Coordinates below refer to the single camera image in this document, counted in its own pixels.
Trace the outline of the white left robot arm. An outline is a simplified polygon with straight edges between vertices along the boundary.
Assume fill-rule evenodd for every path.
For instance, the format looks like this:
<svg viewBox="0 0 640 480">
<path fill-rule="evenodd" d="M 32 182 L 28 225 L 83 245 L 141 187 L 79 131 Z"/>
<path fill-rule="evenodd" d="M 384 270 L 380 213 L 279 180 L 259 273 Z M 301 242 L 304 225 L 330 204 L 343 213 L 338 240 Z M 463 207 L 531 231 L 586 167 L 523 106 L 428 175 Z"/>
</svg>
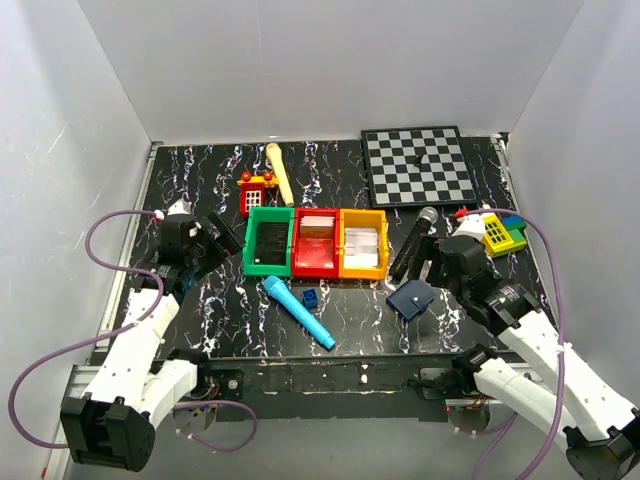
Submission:
<svg viewBox="0 0 640 480">
<path fill-rule="evenodd" d="M 188 206 L 157 212 L 155 248 L 133 275 L 124 332 L 117 335 L 81 397 L 65 398 L 61 423 L 76 463 L 138 472 L 149 461 L 156 429 L 198 385 L 198 365 L 167 360 L 151 371 L 186 293 L 243 242 L 216 212 L 197 218 Z"/>
</svg>

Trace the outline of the navy blue card holder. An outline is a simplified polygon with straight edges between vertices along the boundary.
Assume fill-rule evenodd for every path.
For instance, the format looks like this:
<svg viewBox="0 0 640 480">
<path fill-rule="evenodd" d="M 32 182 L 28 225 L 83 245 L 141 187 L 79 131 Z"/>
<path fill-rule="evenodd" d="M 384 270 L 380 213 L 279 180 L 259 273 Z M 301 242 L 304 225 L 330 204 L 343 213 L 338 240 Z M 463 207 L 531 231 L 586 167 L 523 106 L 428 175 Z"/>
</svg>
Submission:
<svg viewBox="0 0 640 480">
<path fill-rule="evenodd" d="M 435 290 L 422 280 L 407 280 L 386 303 L 404 322 L 411 322 L 422 315 L 436 297 Z"/>
</svg>

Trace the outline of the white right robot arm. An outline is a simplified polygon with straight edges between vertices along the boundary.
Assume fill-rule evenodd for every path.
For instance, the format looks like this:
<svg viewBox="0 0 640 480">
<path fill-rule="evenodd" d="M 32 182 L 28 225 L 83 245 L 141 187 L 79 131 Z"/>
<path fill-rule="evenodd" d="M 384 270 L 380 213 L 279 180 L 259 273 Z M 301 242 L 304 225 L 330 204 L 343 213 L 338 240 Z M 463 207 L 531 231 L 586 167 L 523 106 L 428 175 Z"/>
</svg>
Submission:
<svg viewBox="0 0 640 480">
<path fill-rule="evenodd" d="M 424 234 L 410 266 L 429 261 L 424 286 L 448 290 L 467 316 L 512 349 L 538 379 L 526 379 L 491 349 L 475 345 L 449 369 L 409 381 L 422 392 L 481 393 L 553 435 L 583 479 L 622 479 L 639 464 L 639 409 L 611 389 L 561 339 L 521 284 L 494 273 L 483 245 L 467 236 Z"/>
</svg>

